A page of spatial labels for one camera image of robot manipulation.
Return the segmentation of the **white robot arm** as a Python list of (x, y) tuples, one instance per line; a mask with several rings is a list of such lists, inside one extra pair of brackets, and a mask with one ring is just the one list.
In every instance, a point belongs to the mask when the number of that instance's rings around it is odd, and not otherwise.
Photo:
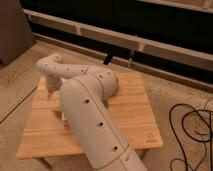
[(104, 105), (118, 87), (112, 70), (67, 64), (57, 53), (40, 59), (37, 68), (47, 90), (59, 93), (62, 112), (94, 171), (148, 171)]

